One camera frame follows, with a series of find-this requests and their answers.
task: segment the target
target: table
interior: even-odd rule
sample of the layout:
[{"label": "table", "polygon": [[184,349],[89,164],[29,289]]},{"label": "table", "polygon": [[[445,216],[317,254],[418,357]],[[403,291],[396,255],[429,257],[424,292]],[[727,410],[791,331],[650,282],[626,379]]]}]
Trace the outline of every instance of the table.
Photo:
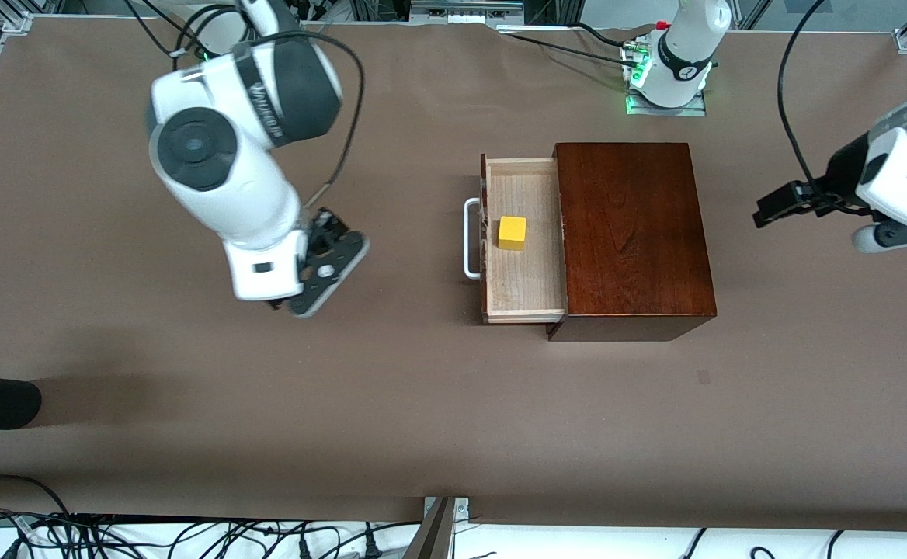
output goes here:
[{"label": "table", "polygon": [[[785,35],[730,34],[708,116],[660,118],[624,113],[607,64],[482,26],[329,32],[369,82],[323,200],[371,251],[310,321],[234,300],[219,241],[153,175],[142,114],[168,63],[133,21],[37,18],[9,40],[0,376],[39,379],[48,409],[0,432],[0,471],[88,512],[401,518],[456,493],[515,523],[907,529],[907,250],[857,254],[861,220],[749,218],[799,176],[774,105]],[[887,36],[795,49],[814,169],[904,99]],[[302,196],[343,131],[276,153]],[[690,144],[717,318],[671,343],[481,325],[460,272],[478,155],[561,141]]]}]

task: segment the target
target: dark wood cabinet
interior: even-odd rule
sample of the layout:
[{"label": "dark wood cabinet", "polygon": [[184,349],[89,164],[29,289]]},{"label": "dark wood cabinet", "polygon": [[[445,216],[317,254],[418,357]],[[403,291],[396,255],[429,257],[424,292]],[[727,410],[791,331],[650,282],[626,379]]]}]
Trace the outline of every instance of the dark wood cabinet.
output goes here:
[{"label": "dark wood cabinet", "polygon": [[[496,247],[527,219],[524,251]],[[684,143],[560,143],[553,157],[481,156],[482,310],[555,341],[666,341],[716,316]]]}]

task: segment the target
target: yellow block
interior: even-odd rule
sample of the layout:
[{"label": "yellow block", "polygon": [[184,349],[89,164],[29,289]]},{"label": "yellow block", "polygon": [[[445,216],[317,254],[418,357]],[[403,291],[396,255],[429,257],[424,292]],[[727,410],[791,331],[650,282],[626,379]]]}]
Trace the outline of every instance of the yellow block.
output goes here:
[{"label": "yellow block", "polygon": [[499,248],[521,251],[526,245],[526,218],[502,216],[499,222]]}]

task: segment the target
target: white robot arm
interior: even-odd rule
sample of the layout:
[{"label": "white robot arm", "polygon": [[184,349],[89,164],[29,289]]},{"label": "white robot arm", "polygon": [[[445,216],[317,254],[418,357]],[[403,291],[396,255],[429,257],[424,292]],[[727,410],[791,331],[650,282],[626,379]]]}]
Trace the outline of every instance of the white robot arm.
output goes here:
[{"label": "white robot arm", "polygon": [[854,233],[857,250],[907,247],[907,102],[837,151],[815,183],[792,181],[762,198],[756,226],[808,212],[822,217],[837,206],[860,208],[855,212],[872,215],[875,223]]},{"label": "white robot arm", "polygon": [[178,202],[222,240],[237,298],[287,302],[293,314],[308,316],[367,243],[326,209],[309,220],[268,151],[326,134],[339,114],[341,86],[309,39],[276,38],[301,29],[283,3],[239,7],[261,41],[153,82],[151,163]]},{"label": "white robot arm", "polygon": [[650,33],[650,58],[632,77],[632,88],[653,105],[667,109],[687,105],[705,88],[712,54],[732,20],[726,0],[679,0],[670,27]]}]

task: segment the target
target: wooden drawer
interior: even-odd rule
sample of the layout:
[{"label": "wooden drawer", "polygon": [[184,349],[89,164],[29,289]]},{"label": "wooden drawer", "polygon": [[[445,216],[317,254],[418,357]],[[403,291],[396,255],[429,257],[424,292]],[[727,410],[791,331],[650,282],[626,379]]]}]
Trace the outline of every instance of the wooden drawer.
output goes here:
[{"label": "wooden drawer", "polygon": [[[502,216],[526,218],[524,251],[497,248]],[[564,239],[557,160],[481,156],[482,317],[492,325],[564,316]]]},{"label": "wooden drawer", "polygon": [[[666,341],[716,316],[687,144],[482,155],[479,203],[486,323],[547,325],[556,341]],[[497,248],[507,215],[527,219],[521,252]]]}]

